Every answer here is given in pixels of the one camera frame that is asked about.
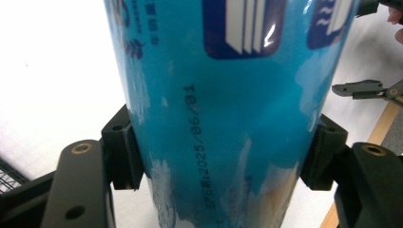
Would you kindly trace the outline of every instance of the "black robotic clamp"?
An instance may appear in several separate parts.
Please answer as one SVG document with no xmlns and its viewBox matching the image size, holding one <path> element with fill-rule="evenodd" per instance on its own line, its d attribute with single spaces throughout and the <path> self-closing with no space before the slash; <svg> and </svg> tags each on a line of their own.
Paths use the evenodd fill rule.
<svg viewBox="0 0 403 228">
<path fill-rule="evenodd" d="M 0 227 L 115 227 L 110 184 L 138 189 L 144 173 L 125 106 L 102 136 L 67 146 L 55 172 L 0 195 Z M 350 148 L 346 139 L 322 116 L 301 178 L 312 190 L 338 183 L 339 227 L 401 227 L 401 158 L 369 143 Z"/>
<path fill-rule="evenodd" d="M 332 85 L 332 91 L 341 97 L 353 97 L 354 100 L 381 98 L 403 107 L 403 80 L 389 88 L 384 88 L 383 84 L 377 80 L 364 80 L 357 83 Z"/>
</svg>

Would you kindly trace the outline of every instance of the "wooden strip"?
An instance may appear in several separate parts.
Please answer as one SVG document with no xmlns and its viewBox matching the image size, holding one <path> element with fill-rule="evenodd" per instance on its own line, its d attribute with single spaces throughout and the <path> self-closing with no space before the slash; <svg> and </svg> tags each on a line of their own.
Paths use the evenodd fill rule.
<svg viewBox="0 0 403 228">
<path fill-rule="evenodd" d="M 400 107 L 396 104 L 388 103 L 386 105 L 385 109 L 382 112 L 382 115 L 380 116 L 378 122 L 376 123 L 376 126 L 374 127 L 373 132 L 370 135 L 370 138 L 368 138 L 368 143 L 374 143 L 379 145 L 382 144 L 399 110 Z M 336 205 L 335 203 L 333 203 L 329 209 L 328 214 L 326 215 L 325 219 L 320 225 L 320 228 L 336 228 L 337 226 L 338 226 L 338 217 L 337 217 Z"/>
</svg>

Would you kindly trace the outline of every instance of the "blue logo graphic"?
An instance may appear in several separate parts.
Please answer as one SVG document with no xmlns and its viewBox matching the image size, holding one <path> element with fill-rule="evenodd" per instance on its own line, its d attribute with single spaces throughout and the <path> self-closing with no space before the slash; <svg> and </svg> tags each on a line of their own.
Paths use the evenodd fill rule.
<svg viewBox="0 0 403 228">
<path fill-rule="evenodd" d="M 308 47 L 324 48 L 338 43 L 347 29 L 346 23 L 354 0 L 321 0 L 315 5 L 308 33 Z"/>
<path fill-rule="evenodd" d="M 204 49 L 215 59 L 267 57 L 276 52 L 283 0 L 204 0 Z"/>
</svg>

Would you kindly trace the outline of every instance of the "white surface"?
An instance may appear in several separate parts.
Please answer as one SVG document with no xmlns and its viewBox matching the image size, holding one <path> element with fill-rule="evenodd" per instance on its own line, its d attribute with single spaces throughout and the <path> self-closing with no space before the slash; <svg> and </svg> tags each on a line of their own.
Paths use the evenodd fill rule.
<svg viewBox="0 0 403 228">
<path fill-rule="evenodd" d="M 355 21 L 334 84 L 397 82 L 403 47 L 387 11 Z M 122 106 L 123 92 L 102 1 L 0 3 L 0 156 L 30 178 L 55 169 L 60 151 L 100 129 Z M 366 141 L 386 103 L 330 93 L 323 112 Z M 298 183 L 283 227 L 319 227 L 333 201 Z M 146 181 L 115 195 L 118 227 L 157 227 Z"/>
</svg>

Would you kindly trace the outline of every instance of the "blue plastic bottle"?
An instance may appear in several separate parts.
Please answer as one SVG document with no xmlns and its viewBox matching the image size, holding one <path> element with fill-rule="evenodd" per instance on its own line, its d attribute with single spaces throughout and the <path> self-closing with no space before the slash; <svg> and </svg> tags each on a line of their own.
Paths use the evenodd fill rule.
<svg viewBox="0 0 403 228">
<path fill-rule="evenodd" d="M 280 226 L 357 2 L 106 0 L 162 227 Z"/>
</svg>

